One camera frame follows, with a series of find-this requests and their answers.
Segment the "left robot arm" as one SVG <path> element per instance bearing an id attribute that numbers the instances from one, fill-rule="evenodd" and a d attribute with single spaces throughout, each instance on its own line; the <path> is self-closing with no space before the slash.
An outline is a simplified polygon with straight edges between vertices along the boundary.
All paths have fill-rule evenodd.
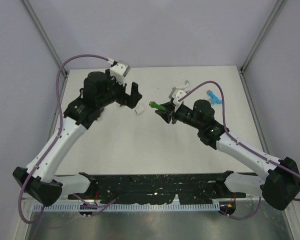
<path id="1" fill-rule="evenodd" d="M 106 106 L 118 103 L 130 109 L 136 107 L 142 99 L 139 86 L 133 82 L 130 94 L 126 93 L 126 86 L 119 84 L 109 71 L 94 71 L 87 75 L 79 97 L 69 103 L 60 127 L 44 148 L 25 168 L 17 167 L 13 171 L 12 175 L 23 192 L 45 207 L 71 194 L 81 194 L 86 199 L 96 195 L 97 184 L 92 175 L 80 172 L 56 176 L 56 171 L 75 142 L 100 118 Z"/>

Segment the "white plastic elbow fitting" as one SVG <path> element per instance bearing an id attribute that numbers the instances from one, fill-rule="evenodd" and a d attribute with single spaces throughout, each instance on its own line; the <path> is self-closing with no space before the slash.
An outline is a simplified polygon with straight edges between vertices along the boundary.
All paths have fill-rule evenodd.
<path id="1" fill-rule="evenodd" d="M 135 114 L 136 114 L 137 116 L 139 116 L 139 115 L 141 115 L 142 113 L 144 113 L 145 108 L 144 108 L 142 105 L 138 105 L 138 106 L 135 107 L 134 111 L 135 111 Z"/>

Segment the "green plastic faucet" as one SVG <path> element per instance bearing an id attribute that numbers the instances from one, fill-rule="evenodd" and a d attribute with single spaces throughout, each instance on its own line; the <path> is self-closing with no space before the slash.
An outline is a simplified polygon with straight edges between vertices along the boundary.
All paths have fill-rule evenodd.
<path id="1" fill-rule="evenodd" d="M 159 110 L 159 111 L 165 111 L 166 107 L 164 107 L 163 105 L 160 105 L 154 101 L 150 101 L 149 102 L 149 106 L 153 109 Z"/>

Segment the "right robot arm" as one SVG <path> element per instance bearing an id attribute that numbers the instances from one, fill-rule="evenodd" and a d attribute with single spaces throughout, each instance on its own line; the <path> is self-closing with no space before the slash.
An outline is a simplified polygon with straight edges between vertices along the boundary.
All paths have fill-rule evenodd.
<path id="1" fill-rule="evenodd" d="M 172 101 L 150 102 L 167 124 L 184 123 L 198 130 L 200 141 L 236 159 L 255 174 L 230 173 L 216 185 L 221 197 L 240 192 L 263 198 L 273 208 L 283 211 L 300 192 L 299 169 L 296 162 L 280 159 L 245 145 L 233 133 L 215 120 L 215 111 L 207 100 L 197 100 L 193 108 Z"/>

